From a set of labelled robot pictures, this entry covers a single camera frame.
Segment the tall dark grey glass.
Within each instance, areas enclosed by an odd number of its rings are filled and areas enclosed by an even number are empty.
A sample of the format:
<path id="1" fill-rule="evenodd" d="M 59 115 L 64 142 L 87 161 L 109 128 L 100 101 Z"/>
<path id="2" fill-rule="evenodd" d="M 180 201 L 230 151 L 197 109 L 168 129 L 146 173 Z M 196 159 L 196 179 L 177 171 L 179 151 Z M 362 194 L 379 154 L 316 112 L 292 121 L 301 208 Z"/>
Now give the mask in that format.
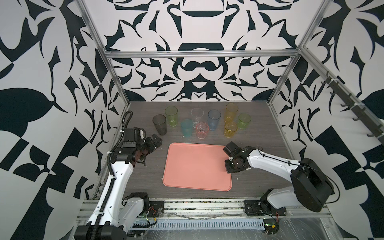
<path id="1" fill-rule="evenodd" d="M 154 116 L 153 124 L 160 136 L 164 136 L 167 134 L 167 118 L 164 115 Z"/>

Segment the tall green glass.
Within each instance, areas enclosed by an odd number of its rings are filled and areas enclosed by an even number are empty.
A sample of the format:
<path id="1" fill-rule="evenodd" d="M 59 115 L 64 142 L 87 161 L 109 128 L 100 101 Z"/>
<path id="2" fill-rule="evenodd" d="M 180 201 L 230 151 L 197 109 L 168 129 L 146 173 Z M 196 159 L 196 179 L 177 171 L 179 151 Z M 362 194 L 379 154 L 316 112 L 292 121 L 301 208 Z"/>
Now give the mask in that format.
<path id="1" fill-rule="evenodd" d="M 178 124 L 178 109 L 175 106 L 169 106 L 165 109 L 167 123 L 170 127 L 175 127 Z"/>

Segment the tall clear glass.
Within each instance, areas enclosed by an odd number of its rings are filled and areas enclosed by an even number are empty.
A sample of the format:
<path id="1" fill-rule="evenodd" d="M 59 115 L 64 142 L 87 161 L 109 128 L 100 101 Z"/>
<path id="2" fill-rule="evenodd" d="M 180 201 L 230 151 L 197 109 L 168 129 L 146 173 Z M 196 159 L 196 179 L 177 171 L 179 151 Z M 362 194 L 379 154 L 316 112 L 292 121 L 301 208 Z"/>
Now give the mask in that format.
<path id="1" fill-rule="evenodd" d="M 204 115 L 204 110 L 201 108 L 194 108 L 191 110 L 191 116 L 192 116 L 194 128 L 196 128 L 196 126 L 200 123 L 203 115 Z"/>

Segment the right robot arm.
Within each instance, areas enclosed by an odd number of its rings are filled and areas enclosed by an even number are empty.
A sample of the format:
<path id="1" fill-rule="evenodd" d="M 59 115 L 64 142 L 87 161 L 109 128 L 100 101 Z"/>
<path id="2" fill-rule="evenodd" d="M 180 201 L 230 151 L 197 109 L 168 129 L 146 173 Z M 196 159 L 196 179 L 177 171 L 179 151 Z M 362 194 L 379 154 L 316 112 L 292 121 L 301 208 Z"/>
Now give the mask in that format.
<path id="1" fill-rule="evenodd" d="M 224 147 L 229 159 L 225 160 L 229 174 L 240 173 L 251 168 L 260 169 L 279 176 L 291 183 L 282 189 L 268 189 L 256 201 L 245 201 L 248 216 L 278 215 L 287 207 L 304 207 L 319 213 L 334 191 L 331 179 L 310 159 L 289 160 L 265 153 L 262 148 L 245 148 L 230 142 Z"/>

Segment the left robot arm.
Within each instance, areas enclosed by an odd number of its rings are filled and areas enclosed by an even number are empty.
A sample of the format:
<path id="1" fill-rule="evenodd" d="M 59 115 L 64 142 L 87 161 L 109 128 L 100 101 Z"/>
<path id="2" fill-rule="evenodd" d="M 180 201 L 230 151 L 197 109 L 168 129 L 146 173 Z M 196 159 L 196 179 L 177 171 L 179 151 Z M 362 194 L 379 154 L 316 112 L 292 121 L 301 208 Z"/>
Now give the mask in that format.
<path id="1" fill-rule="evenodd" d="M 77 227 L 76 240 L 126 240 L 144 234 L 135 221 L 148 214 L 148 194 L 123 195 L 135 166 L 145 165 L 147 155 L 162 145 L 162 139 L 156 134 L 148 137 L 142 128 L 129 128 L 132 116 L 132 111 L 123 115 L 119 139 L 107 153 L 106 185 L 87 223 Z"/>

